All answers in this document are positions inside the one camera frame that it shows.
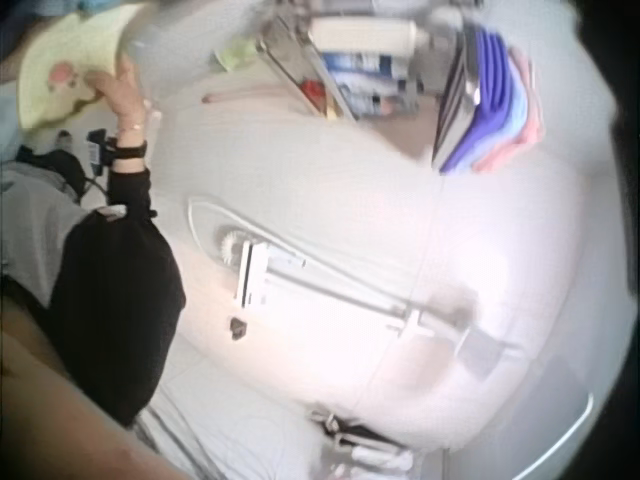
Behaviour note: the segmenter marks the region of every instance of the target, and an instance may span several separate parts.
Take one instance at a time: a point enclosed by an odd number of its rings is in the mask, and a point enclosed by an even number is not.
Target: white tile
[[[198,365],[205,359],[189,341],[179,333],[176,334],[162,374],[162,383],[168,383],[189,368]]]

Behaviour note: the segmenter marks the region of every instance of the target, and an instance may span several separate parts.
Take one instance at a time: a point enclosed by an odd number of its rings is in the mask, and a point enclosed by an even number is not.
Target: black top
[[[186,303],[150,187],[148,170],[111,173],[109,203],[127,215],[94,211],[71,230],[48,309],[21,299],[76,384],[124,427],[153,396]]]

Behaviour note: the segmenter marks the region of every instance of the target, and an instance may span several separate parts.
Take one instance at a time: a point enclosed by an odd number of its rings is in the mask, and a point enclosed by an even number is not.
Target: black strap
[[[129,160],[131,158],[144,158],[147,154],[147,142],[139,147],[121,148],[116,145],[116,139],[110,138],[107,142],[107,150],[113,154],[114,160]]]

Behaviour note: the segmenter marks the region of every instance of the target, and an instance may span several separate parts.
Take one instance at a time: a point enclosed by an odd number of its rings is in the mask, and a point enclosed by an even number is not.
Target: white bottle
[[[377,53],[411,58],[429,34],[415,22],[378,17],[317,17],[309,36],[321,52]]]
[[[357,446],[351,452],[357,462],[386,470],[408,472],[413,467],[413,453],[404,450],[399,453],[381,452],[372,448]]]

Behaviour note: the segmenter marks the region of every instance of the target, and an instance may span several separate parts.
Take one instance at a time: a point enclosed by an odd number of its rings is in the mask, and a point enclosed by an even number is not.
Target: floor
[[[229,478],[300,480],[326,440],[302,407],[243,383],[178,334],[161,386]]]

